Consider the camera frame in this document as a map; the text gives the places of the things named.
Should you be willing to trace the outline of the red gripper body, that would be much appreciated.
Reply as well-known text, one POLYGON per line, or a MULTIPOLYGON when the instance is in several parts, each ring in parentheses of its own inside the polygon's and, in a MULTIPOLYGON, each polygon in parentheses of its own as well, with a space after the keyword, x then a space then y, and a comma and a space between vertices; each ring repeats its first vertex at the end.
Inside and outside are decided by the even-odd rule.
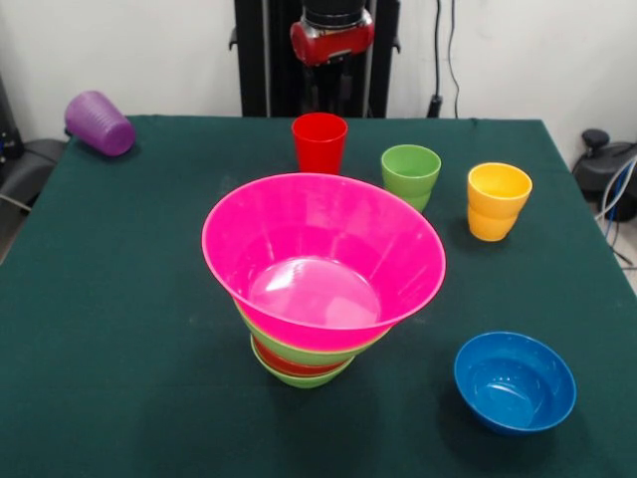
POLYGON ((367 51, 374 38, 374 22, 367 10, 352 15, 332 17, 340 25, 321 25, 325 19, 305 10, 302 18, 290 29, 296 57, 308 67, 334 63, 346 55, 367 51))

